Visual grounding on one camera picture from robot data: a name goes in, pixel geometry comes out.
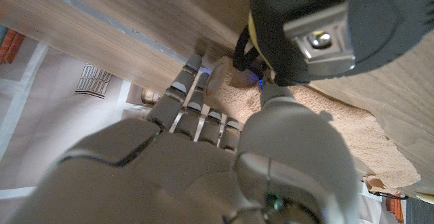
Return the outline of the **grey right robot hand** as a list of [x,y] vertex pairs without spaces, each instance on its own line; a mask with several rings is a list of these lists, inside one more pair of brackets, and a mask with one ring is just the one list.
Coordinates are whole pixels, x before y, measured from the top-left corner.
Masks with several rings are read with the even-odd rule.
[[191,56],[145,120],[91,134],[53,164],[11,223],[356,223],[340,133],[267,83],[235,152],[171,132],[201,66]]

